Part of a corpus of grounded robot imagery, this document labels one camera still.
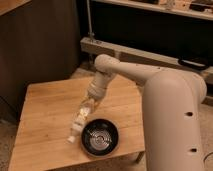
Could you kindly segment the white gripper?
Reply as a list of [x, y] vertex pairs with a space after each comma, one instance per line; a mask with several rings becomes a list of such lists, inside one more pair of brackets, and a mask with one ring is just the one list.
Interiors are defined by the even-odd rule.
[[101, 103], [101, 99], [106, 95], [108, 85], [114, 78], [114, 74], [97, 71], [88, 86], [87, 95], [83, 99], [82, 105], [91, 106], [91, 111], [95, 112]]

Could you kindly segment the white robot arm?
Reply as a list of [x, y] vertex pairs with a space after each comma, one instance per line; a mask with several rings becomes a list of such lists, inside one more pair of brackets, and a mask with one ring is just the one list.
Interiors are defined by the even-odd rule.
[[105, 97], [115, 74], [143, 88], [142, 117], [147, 171], [205, 171], [199, 106], [207, 94], [197, 73], [161, 66], [122, 62], [101, 54], [88, 95]]

